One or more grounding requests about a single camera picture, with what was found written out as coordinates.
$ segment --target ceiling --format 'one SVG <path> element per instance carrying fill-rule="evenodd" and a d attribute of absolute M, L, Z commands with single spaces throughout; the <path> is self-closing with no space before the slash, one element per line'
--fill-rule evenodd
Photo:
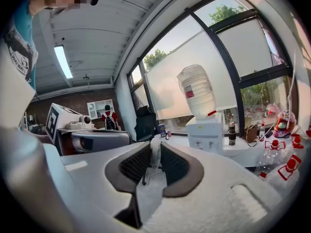
<path fill-rule="evenodd" d="M 37 94 L 70 87 L 111 84 L 120 57 L 133 31 L 157 0 L 99 0 L 96 6 L 63 11 L 53 17 L 44 10 L 33 19 Z M 73 75 L 66 79 L 54 53 L 64 45 Z"/>

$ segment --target fluorescent light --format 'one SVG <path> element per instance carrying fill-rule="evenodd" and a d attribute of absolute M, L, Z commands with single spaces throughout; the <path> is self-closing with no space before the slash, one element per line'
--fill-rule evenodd
<path fill-rule="evenodd" d="M 56 53 L 56 57 L 58 59 L 59 65 L 62 68 L 64 75 L 66 76 L 67 79 L 72 79 L 73 76 L 70 72 L 65 52 L 64 52 L 64 46 L 56 46 L 54 47 L 54 51 Z"/>

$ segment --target dark bottle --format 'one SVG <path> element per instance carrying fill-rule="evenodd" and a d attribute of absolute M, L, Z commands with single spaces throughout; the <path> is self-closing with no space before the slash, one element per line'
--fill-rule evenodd
<path fill-rule="evenodd" d="M 235 134 L 235 124 L 234 122 L 230 123 L 229 129 L 229 145 L 235 145 L 235 139 L 236 139 L 236 134 Z"/>

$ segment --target mesh grille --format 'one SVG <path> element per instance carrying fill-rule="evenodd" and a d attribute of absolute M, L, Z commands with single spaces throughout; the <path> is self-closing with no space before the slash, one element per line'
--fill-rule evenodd
<path fill-rule="evenodd" d="M 122 161 L 119 167 L 123 175 L 138 184 L 149 164 L 150 145 Z"/>
<path fill-rule="evenodd" d="M 166 174 L 168 186 L 182 179 L 189 170 L 189 163 L 184 158 L 163 145 L 161 145 L 161 164 Z"/>

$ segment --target window frame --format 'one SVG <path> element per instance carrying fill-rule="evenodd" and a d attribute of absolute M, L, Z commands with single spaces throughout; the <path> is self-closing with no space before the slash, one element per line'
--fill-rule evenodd
<path fill-rule="evenodd" d="M 232 85 L 234 88 L 236 100 L 237 100 L 237 110 L 238 110 L 238 121 L 239 121 L 239 137 L 242 137 L 244 135 L 244 127 L 245 127 L 245 118 L 244 118 L 244 104 L 242 101 L 242 94 L 241 89 L 247 88 L 262 82 L 266 82 L 278 77 L 287 76 L 289 78 L 289 81 L 291 82 L 293 77 L 293 65 L 291 63 L 291 60 L 289 58 L 289 54 L 286 51 L 286 48 L 281 41 L 279 35 L 275 31 L 275 29 L 272 27 L 270 22 L 260 13 L 260 11 L 256 10 L 255 8 L 248 9 L 246 11 L 243 11 L 239 14 L 233 15 L 231 17 L 228 17 L 220 22 L 217 22 L 210 27 L 208 27 L 194 12 L 198 9 L 206 6 L 207 4 L 213 2 L 215 0 L 201 0 L 195 5 L 193 5 L 190 8 L 185 8 L 185 11 L 180 14 L 176 19 L 174 19 L 146 48 L 146 50 L 141 54 L 141 56 L 137 59 L 134 66 L 130 70 L 128 74 L 128 81 L 130 86 L 131 94 L 138 89 L 141 85 L 144 85 L 147 101 L 149 103 L 149 108 L 152 113 L 155 113 L 155 109 L 152 103 L 152 98 L 150 96 L 149 87 L 147 84 L 147 80 L 145 77 L 145 68 L 143 64 L 143 58 L 149 53 L 149 51 L 170 31 L 172 30 L 179 22 L 184 20 L 186 17 L 191 16 L 205 31 L 205 33 L 210 37 L 212 42 L 214 43 L 216 49 L 220 53 L 221 58 L 223 59 L 225 66 L 228 70 L 229 76 L 232 81 Z M 221 39 L 218 37 L 218 34 L 228 30 L 232 27 L 238 26 L 242 23 L 248 22 L 250 20 L 257 19 L 262 23 L 262 25 L 269 31 L 269 35 L 272 38 L 273 43 L 275 44 L 275 47 L 277 51 L 279 52 L 279 55 L 284 59 L 285 63 L 272 66 L 269 68 L 266 68 L 264 70 L 251 73 L 245 76 L 240 77 L 238 74 L 238 71 L 235 67 L 235 64 L 227 51 L 226 47 L 224 46 Z M 140 73 L 141 73 L 141 80 L 137 82 L 135 85 L 133 84 L 133 80 L 131 77 L 132 71 L 139 66 Z M 292 90 L 292 112 L 295 114 L 296 119 L 298 119 L 298 90 L 297 90 L 297 83 L 296 80 L 294 80 L 294 88 Z M 187 133 L 173 133 L 175 135 L 184 135 L 186 136 Z"/>

